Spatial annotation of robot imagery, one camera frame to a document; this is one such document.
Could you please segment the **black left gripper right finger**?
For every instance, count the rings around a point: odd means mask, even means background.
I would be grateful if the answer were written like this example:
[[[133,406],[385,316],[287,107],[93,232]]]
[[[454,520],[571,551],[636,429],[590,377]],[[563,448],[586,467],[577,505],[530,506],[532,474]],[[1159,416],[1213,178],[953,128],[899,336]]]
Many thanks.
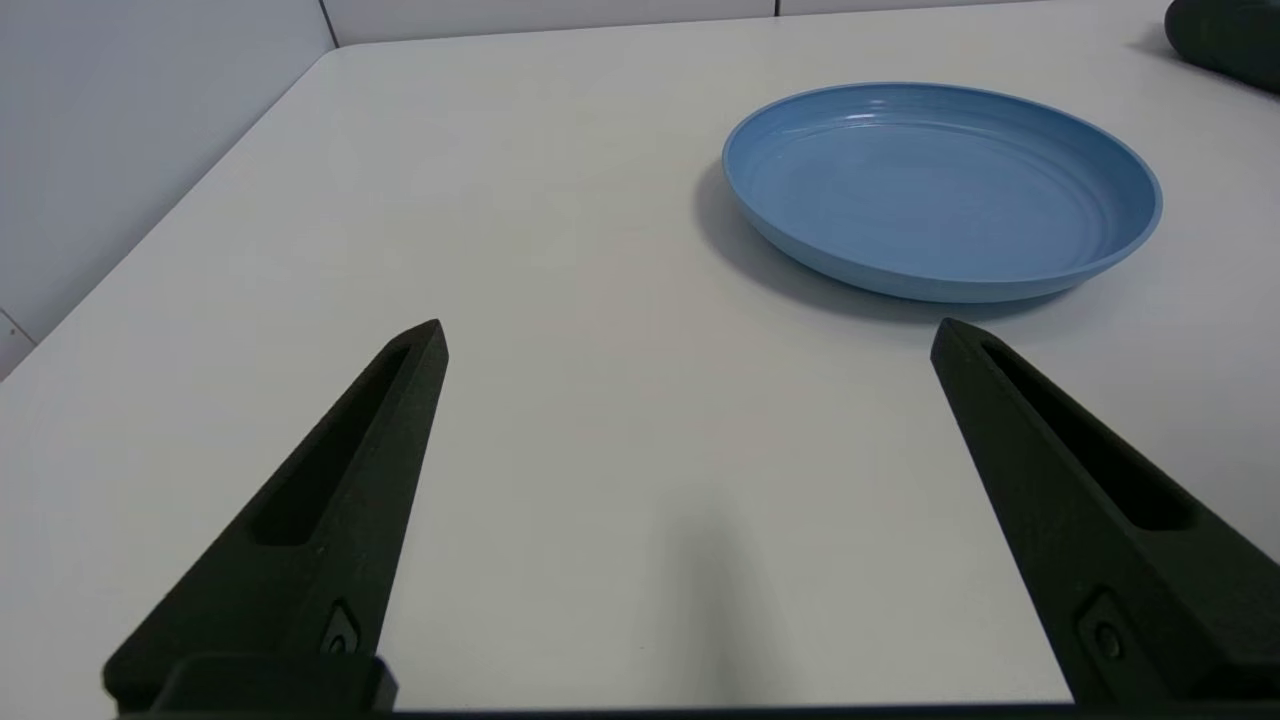
[[[1079,705],[1274,705],[1277,564],[995,334],[931,361]]]

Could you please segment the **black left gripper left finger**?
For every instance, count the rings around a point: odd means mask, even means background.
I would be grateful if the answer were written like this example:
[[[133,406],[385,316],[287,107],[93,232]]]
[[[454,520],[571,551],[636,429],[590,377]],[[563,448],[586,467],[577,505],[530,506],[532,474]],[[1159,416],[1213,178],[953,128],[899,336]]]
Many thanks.
[[[106,661],[122,714],[370,714],[449,352],[390,340]]]

